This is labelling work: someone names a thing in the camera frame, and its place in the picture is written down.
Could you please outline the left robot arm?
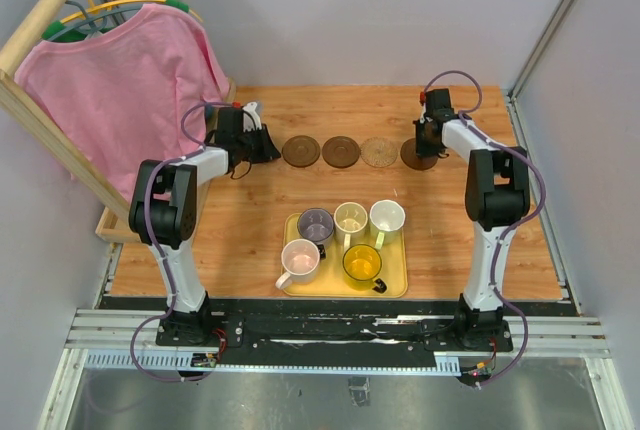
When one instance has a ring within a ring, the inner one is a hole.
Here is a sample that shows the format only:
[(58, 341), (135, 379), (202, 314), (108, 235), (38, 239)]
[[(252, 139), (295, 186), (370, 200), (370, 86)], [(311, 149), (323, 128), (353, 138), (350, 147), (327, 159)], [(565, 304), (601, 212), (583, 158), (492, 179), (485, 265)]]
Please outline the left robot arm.
[(167, 292), (167, 309), (158, 318), (158, 345), (200, 346), (214, 335), (209, 296), (193, 255), (199, 188), (233, 174), (243, 162), (254, 165), (281, 157), (262, 114), (258, 101), (198, 103), (180, 120), (182, 134), (195, 149), (140, 164), (128, 222), (154, 255)]

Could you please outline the woven rattan coaster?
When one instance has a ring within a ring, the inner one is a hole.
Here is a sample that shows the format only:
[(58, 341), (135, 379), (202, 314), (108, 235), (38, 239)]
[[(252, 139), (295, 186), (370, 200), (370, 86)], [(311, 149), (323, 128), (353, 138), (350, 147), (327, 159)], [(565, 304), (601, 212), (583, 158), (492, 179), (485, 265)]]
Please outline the woven rattan coaster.
[(372, 137), (360, 145), (361, 158), (369, 166), (385, 168), (398, 158), (397, 146), (389, 139)]

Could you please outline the brown ceramic coaster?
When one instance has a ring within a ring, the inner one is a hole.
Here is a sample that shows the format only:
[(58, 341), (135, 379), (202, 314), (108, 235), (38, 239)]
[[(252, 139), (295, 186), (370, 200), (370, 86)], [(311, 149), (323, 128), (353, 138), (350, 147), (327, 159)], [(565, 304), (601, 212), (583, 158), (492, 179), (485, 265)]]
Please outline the brown ceramic coaster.
[(343, 169), (353, 166), (360, 158), (360, 147), (347, 136), (328, 139), (322, 147), (324, 161), (333, 168)]
[(320, 157), (318, 142), (307, 135), (297, 135), (288, 139), (282, 148), (282, 157), (286, 163), (296, 168), (306, 168)]
[(400, 150), (403, 163), (417, 171), (425, 171), (433, 168), (439, 160), (438, 156), (421, 157), (416, 153), (416, 139), (406, 140)]

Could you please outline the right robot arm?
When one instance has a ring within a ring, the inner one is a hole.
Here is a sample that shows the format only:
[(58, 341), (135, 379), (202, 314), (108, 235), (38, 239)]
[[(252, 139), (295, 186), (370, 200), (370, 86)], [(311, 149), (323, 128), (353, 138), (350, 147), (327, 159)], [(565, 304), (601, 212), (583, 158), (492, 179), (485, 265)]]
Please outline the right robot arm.
[(515, 226), (530, 210), (527, 153), (486, 136), (470, 117), (454, 110), (447, 89), (423, 91), (420, 104), (410, 154), (426, 169), (448, 151), (467, 163), (464, 206), (474, 229), (469, 279), (453, 321), (436, 334), (474, 350), (505, 331), (501, 296), (507, 257)]

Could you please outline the white green-handled mug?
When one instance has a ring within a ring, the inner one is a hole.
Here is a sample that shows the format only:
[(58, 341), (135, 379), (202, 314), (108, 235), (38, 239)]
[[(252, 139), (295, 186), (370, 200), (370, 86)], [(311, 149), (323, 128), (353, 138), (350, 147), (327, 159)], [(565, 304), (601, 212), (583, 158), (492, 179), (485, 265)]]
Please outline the white green-handled mug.
[(370, 235), (374, 248), (380, 250), (383, 246), (394, 242), (400, 235), (405, 220), (405, 210), (396, 201), (375, 202), (369, 211)]

